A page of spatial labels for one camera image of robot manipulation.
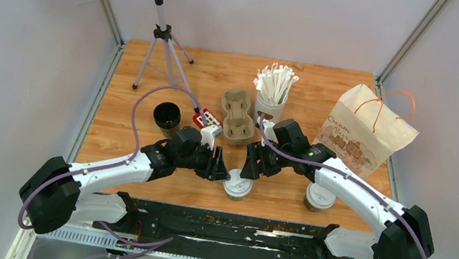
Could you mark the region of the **white cup lid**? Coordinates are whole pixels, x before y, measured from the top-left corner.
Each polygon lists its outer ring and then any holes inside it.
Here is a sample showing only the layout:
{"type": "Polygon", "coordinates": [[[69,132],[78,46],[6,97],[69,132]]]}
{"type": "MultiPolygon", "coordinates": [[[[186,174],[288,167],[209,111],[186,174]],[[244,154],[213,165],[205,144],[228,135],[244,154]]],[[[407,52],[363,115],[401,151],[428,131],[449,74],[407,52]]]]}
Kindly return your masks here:
{"type": "Polygon", "coordinates": [[[254,181],[240,178],[240,171],[241,170],[239,168],[229,171],[230,178],[224,180],[223,182],[224,190],[236,191],[237,193],[250,193],[254,185],[254,181]]]}

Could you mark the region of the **clear brown printed coffee cup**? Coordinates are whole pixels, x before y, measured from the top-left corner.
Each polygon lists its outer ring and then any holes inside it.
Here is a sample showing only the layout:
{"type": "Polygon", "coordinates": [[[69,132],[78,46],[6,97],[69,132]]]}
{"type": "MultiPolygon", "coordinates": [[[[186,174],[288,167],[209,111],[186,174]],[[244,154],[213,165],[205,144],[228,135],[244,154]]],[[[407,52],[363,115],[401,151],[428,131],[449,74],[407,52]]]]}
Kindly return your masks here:
{"type": "Polygon", "coordinates": [[[246,197],[248,195],[247,192],[243,193],[243,192],[236,192],[236,191],[228,191],[228,190],[225,190],[225,193],[227,195],[227,197],[229,199],[231,199],[232,201],[241,201],[242,199],[244,199],[244,197],[246,197]]]}

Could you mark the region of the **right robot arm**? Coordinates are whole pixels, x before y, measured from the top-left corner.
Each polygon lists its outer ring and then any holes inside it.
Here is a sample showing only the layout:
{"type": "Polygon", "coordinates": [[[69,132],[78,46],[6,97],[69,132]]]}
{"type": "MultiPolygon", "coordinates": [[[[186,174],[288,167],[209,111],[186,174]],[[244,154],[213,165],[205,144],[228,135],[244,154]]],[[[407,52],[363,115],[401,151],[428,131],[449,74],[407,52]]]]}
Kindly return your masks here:
{"type": "Polygon", "coordinates": [[[294,119],[278,123],[260,116],[261,140],[248,144],[240,180],[271,177],[283,168],[310,181],[309,189],[337,197],[370,226],[371,233],[327,226],[314,241],[315,259],[428,259],[435,252],[427,212],[406,207],[376,190],[322,143],[310,144],[294,119]]]}

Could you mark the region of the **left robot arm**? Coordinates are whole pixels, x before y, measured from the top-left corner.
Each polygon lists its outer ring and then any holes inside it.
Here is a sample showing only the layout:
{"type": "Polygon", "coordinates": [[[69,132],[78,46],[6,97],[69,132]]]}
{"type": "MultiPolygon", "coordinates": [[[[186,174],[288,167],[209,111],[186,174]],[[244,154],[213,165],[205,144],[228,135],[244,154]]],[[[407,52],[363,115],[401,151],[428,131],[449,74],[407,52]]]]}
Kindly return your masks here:
{"type": "Polygon", "coordinates": [[[47,234],[70,221],[104,221],[119,231],[131,231],[136,212],[119,195],[102,190],[158,180],[179,168],[209,181],[227,180],[231,176],[222,151],[197,129],[184,127],[171,139],[118,158],[82,164],[67,163],[62,156],[49,158],[19,190],[19,226],[47,234]]]}

